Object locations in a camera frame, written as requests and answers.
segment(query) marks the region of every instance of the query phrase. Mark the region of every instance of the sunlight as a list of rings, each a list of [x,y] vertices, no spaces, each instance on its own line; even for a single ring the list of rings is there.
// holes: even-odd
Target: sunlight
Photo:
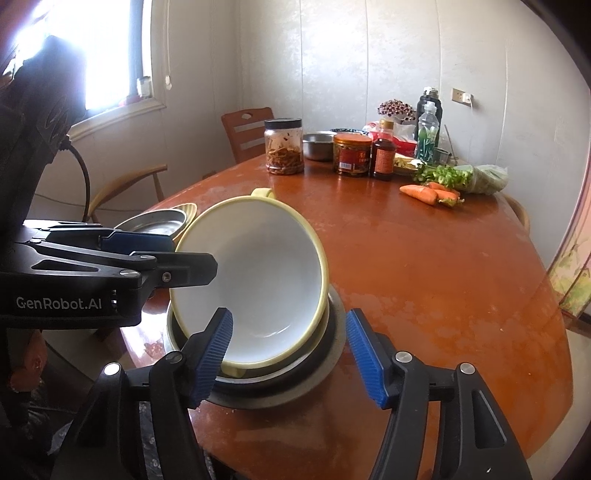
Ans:
[[[129,93],[129,2],[45,1],[35,15],[49,14],[18,39],[17,67],[39,51],[48,35],[72,42],[86,53],[86,108],[116,105]]]

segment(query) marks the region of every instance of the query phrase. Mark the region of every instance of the metal plate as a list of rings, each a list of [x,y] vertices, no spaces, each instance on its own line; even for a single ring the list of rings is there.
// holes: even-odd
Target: metal plate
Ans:
[[[183,227],[177,232],[174,236],[173,241],[175,245],[178,245],[180,239],[183,237],[183,234],[189,228],[191,223],[197,218],[197,214],[199,213],[199,208],[197,207],[196,203],[182,203],[180,205],[175,205],[173,207],[174,210],[182,210],[187,215],[187,220],[185,221]]]
[[[125,232],[155,233],[175,237],[187,222],[187,214],[182,210],[163,209],[141,213],[120,223],[115,229]]]

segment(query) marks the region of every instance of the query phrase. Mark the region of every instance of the jar lid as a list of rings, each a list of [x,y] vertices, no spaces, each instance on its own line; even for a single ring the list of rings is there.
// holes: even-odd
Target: jar lid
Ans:
[[[425,87],[423,90],[423,94],[427,96],[433,96],[435,98],[439,98],[439,90],[435,87]]]
[[[335,142],[365,146],[371,143],[371,138],[363,134],[337,134],[335,135]]]
[[[288,128],[301,128],[301,118],[275,118],[265,120],[267,130],[287,130]]]
[[[383,128],[388,128],[390,130],[393,130],[394,129],[394,122],[392,120],[388,120],[388,119],[382,118],[379,121],[379,124]]]

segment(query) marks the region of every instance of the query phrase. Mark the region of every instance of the carrot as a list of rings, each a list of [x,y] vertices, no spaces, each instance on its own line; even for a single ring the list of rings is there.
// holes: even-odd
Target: carrot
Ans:
[[[457,190],[446,187],[445,185],[441,185],[440,183],[437,183],[436,181],[430,181],[429,183],[427,183],[427,187],[429,187],[430,189],[433,189],[433,190],[439,190],[441,192],[455,193],[458,197],[460,196],[460,192],[458,192]]]
[[[445,190],[434,190],[437,194],[438,200],[457,200],[460,198],[458,194],[446,192]]]
[[[409,197],[415,198],[428,205],[435,205],[437,203],[437,193],[428,187],[421,185],[403,185],[400,191]]]
[[[448,207],[455,207],[458,203],[463,203],[464,200],[460,200],[460,196],[452,192],[446,192],[444,190],[434,190],[437,193],[437,201]]]

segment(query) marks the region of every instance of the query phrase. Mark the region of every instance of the floor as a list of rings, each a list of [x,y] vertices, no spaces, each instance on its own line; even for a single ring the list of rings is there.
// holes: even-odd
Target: floor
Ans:
[[[105,341],[94,330],[46,330],[44,336],[70,363],[91,380],[110,362],[133,368],[122,349],[119,331]],[[573,406],[546,444],[528,460],[533,480],[552,480],[591,423],[591,339],[567,330],[573,364]]]
[[[111,362],[119,362],[126,370],[135,368],[118,329],[105,340],[100,340],[95,330],[44,330],[43,336],[62,357],[91,380],[95,380],[103,367]]]
[[[591,339],[567,330],[573,364],[573,406],[544,446],[529,458],[533,480],[551,480],[591,422]]]

